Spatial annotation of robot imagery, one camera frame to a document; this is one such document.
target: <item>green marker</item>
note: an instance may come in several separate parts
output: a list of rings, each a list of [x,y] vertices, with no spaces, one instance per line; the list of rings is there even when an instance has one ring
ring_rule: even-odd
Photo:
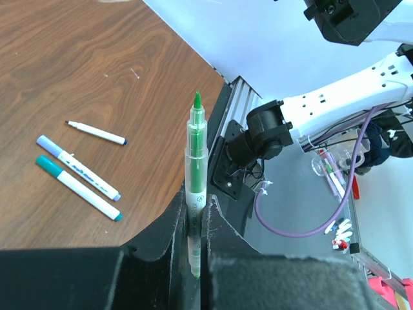
[[[185,198],[188,219],[188,259],[191,272],[201,276],[201,211],[206,204],[208,148],[207,121],[201,95],[196,93],[190,119],[186,123]]]

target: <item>white marker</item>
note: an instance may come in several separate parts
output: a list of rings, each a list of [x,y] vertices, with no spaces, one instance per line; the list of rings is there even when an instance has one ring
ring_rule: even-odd
[[[122,145],[126,145],[128,143],[128,140],[126,140],[125,138],[116,136],[115,134],[111,134],[109,132],[97,129],[95,127],[89,126],[89,125],[85,125],[82,123],[76,123],[75,121],[65,121],[66,124],[69,124],[72,127],[75,127],[76,129],[82,130],[84,132],[87,132],[88,134],[93,134],[94,136],[98,136],[101,137],[103,139],[118,143],[118,144],[122,144]]]
[[[345,233],[336,236],[336,240],[344,240],[345,238],[351,237],[352,235],[352,231],[346,231]]]
[[[340,195],[340,198],[343,199],[344,193],[345,193],[345,190],[344,190],[343,186],[341,186],[339,180],[337,179],[336,175],[334,174],[328,160],[324,159],[324,162],[326,163],[325,168],[328,172],[328,175],[330,176],[331,180],[333,181],[333,184],[336,186],[336,189],[337,189],[337,191]]]
[[[73,176],[64,171],[45,155],[39,156],[36,159],[36,163],[113,221],[118,222],[122,219],[123,215],[119,210],[77,181]]]
[[[350,219],[346,218],[342,223],[340,223],[340,225],[338,225],[338,229],[340,230],[344,225],[347,225],[348,223],[350,223]]]
[[[339,228],[339,229],[337,230],[336,236],[338,236],[339,234],[343,234],[343,232],[349,230],[349,229],[351,228],[351,226],[352,226],[352,225],[351,225],[350,223],[342,226],[341,228]]]
[[[331,222],[331,224],[329,226],[327,226],[327,228],[324,231],[324,234],[328,234],[331,231],[331,228],[333,228],[333,225],[336,223],[336,221],[334,220],[333,222]]]
[[[63,150],[59,145],[52,140],[42,135],[37,139],[37,144],[47,150],[51,155],[56,157],[67,167],[71,168],[74,172],[84,178],[87,182],[99,189],[103,194],[110,199],[117,201],[121,195],[112,186],[103,181],[99,176],[94,174],[91,170],[85,167],[80,161],[75,159],[72,155]]]

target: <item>gray table surface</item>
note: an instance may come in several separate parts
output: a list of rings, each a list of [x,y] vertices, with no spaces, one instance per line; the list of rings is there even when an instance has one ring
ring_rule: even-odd
[[[262,196],[260,211],[271,226],[283,231],[303,233],[325,223],[339,202],[324,177],[311,167],[312,155],[304,153],[298,144],[285,147],[281,154],[265,163],[265,178],[272,181],[268,196]],[[341,216],[350,218],[358,227],[352,200],[346,203]],[[308,238],[286,238],[276,235],[258,221],[255,212],[247,220],[245,240],[263,254],[337,256],[342,252],[332,248],[335,233],[317,234]]]

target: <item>blue marker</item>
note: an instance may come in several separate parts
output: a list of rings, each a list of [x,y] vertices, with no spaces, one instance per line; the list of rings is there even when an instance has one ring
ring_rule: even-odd
[[[87,182],[92,184],[94,187],[99,189],[103,194],[108,196],[110,199],[117,201],[120,199],[121,195],[112,186],[103,181],[99,176],[94,174],[91,170],[85,167],[80,161],[75,159],[65,150],[63,150],[59,145],[54,143],[52,140],[42,135],[37,139],[37,144],[42,148],[47,150],[51,155],[55,156],[58,160],[64,163],[67,167],[71,168],[74,172],[84,178]]]
[[[341,223],[343,223],[345,221],[344,218],[340,218],[332,227],[330,231],[335,231],[340,225]]]

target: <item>teal marker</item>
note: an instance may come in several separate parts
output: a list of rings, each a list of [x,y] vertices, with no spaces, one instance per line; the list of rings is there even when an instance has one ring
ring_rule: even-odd
[[[186,123],[185,198],[188,219],[188,260],[191,272],[201,275],[201,212],[206,204],[208,148],[207,121],[201,95],[196,93],[190,119]]]
[[[64,171],[45,155],[39,156],[36,159],[36,163],[113,221],[118,222],[122,219],[123,216],[119,210],[77,181],[73,176]]]

